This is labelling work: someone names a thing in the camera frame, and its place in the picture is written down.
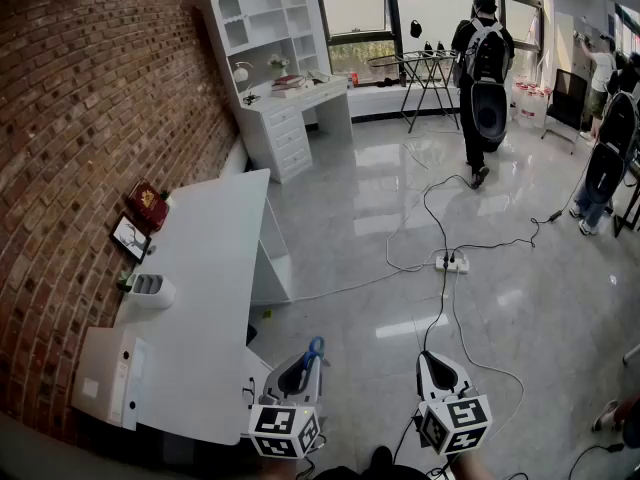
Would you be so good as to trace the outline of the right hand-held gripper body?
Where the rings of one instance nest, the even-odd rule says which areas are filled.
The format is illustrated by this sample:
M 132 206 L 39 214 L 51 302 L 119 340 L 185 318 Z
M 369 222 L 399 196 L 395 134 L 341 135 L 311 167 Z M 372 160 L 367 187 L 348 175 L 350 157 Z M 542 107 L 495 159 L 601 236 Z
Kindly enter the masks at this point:
M 458 455 L 479 448 L 491 426 L 488 398 L 472 384 L 466 370 L 438 353 L 423 351 L 416 363 L 420 396 L 416 429 L 423 448 L 438 455 Z

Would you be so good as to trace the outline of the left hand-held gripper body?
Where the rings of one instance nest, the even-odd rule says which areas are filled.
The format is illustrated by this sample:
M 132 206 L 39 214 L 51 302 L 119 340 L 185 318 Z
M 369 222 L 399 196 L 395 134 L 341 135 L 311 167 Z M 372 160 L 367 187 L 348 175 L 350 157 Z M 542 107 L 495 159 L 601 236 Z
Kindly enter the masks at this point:
M 262 457 L 299 460 L 320 436 L 323 354 L 306 351 L 270 371 L 251 404 L 248 436 Z

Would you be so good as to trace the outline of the white desk organizer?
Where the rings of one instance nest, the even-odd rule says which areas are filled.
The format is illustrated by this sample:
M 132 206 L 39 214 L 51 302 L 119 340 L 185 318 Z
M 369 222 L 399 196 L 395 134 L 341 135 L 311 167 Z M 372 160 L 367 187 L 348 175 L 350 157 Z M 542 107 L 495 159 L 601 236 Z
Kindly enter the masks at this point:
M 175 286 L 160 274 L 132 274 L 126 286 L 128 299 L 142 308 L 167 309 L 176 296 Z

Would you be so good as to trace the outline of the person's right forearm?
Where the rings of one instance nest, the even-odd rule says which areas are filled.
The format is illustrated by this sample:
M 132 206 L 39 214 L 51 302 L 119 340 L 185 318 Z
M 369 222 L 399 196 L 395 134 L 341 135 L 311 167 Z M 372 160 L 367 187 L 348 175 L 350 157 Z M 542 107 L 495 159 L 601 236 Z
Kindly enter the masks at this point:
M 450 465 L 456 480 L 495 480 L 474 451 L 458 454 Z

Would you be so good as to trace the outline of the beige file box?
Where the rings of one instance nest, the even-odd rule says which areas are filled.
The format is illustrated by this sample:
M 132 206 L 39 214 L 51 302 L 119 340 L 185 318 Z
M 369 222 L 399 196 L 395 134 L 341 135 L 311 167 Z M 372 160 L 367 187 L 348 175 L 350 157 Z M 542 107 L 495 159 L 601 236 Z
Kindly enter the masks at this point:
M 137 426 L 137 336 L 126 327 L 89 327 L 75 373 L 73 408 L 118 428 Z

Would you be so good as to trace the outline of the person's black shoe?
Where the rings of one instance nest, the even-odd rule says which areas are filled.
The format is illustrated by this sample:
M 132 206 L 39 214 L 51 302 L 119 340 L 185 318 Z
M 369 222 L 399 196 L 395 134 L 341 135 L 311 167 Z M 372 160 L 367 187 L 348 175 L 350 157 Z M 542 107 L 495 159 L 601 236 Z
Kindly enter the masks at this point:
M 383 471 L 393 466 L 393 454 L 387 446 L 378 446 L 372 456 L 369 464 L 371 471 Z

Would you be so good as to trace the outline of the person's black clothing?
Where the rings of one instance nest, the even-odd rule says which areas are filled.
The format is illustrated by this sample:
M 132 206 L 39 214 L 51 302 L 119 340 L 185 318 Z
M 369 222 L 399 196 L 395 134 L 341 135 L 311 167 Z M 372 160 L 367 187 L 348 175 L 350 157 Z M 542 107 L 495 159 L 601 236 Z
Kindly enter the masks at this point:
M 319 473 L 313 480 L 429 480 L 429 478 L 415 468 L 390 465 L 381 468 L 368 468 L 363 472 L 339 466 Z

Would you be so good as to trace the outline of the white desk side shelf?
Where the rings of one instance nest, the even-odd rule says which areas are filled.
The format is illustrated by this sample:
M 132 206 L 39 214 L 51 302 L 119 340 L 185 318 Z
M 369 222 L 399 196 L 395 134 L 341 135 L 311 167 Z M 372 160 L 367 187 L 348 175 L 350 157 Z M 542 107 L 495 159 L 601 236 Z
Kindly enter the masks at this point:
M 265 199 L 251 292 L 252 306 L 288 304 L 291 257 L 269 199 Z

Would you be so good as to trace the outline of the grey partition panel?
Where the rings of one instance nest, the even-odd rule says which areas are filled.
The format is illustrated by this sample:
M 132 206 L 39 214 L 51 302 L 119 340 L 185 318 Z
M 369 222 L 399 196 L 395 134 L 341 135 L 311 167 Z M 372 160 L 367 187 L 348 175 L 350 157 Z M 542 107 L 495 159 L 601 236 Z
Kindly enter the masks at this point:
M 0 414 L 0 480 L 258 480 L 246 445 L 216 445 L 141 426 L 88 432 L 69 444 Z

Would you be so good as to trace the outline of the black framed deer picture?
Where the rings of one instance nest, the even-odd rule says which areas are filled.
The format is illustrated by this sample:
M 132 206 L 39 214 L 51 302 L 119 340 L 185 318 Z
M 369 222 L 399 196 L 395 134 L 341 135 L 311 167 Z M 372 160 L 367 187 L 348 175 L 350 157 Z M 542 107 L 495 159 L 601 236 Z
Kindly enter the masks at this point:
M 109 238 L 137 264 L 143 262 L 151 244 L 151 237 L 139 230 L 125 213 L 119 215 Z

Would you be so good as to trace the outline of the black table leg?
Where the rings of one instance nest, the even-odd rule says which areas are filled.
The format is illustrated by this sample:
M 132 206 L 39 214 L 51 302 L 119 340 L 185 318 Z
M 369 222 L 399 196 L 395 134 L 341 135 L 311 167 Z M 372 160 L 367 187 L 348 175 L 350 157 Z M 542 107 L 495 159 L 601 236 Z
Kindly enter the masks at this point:
M 624 228 L 631 231 L 638 227 L 640 222 L 640 181 L 635 185 L 632 197 L 623 215 L 614 215 L 614 236 L 618 237 Z

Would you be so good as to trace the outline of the white hutch desk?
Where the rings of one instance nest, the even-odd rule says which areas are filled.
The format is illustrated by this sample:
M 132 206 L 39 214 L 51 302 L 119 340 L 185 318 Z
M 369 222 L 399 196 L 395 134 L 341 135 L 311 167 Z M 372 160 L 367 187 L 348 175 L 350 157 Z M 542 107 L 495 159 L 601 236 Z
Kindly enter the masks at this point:
M 307 124 L 339 139 L 352 136 L 347 80 L 331 72 L 318 0 L 206 0 L 207 28 L 216 60 L 254 167 L 267 169 L 284 183 L 312 164 Z M 273 54 L 290 59 L 288 75 L 306 78 L 309 90 L 291 99 L 271 97 L 277 73 L 268 65 Z M 246 61 L 252 94 L 260 100 L 247 106 L 232 77 L 234 64 Z M 309 70 L 331 76 L 315 85 Z

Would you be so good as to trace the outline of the white table lamp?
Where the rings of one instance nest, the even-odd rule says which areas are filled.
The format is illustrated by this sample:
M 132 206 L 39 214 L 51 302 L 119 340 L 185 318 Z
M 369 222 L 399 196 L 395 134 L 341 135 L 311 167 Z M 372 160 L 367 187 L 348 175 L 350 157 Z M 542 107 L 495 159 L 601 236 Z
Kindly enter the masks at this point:
M 238 61 L 234 64 L 232 77 L 242 101 L 245 96 L 252 94 L 252 82 L 250 78 L 253 69 L 254 66 L 246 61 Z

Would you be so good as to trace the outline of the grey backpack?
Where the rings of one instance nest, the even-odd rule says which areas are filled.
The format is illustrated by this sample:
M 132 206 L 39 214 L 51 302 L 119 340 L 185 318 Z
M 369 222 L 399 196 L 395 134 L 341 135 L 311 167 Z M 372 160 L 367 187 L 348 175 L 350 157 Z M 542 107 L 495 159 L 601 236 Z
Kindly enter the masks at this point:
M 465 52 L 467 74 L 474 82 L 503 85 L 510 68 L 510 48 L 500 22 L 484 25 L 479 18 L 471 21 L 475 31 Z

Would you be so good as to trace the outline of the black framed window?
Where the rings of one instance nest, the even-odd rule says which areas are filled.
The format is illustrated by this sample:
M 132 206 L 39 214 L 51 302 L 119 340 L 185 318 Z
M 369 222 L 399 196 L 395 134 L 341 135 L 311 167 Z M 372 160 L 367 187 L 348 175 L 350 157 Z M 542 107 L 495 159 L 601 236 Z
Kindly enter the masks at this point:
M 336 74 L 358 74 L 359 85 L 399 78 L 397 67 L 372 69 L 373 57 L 449 48 L 458 24 L 471 18 L 472 0 L 318 0 L 329 64 Z M 497 19 L 518 43 L 516 74 L 532 76 L 542 48 L 542 0 L 496 0 Z M 410 23 L 422 26 L 418 39 Z

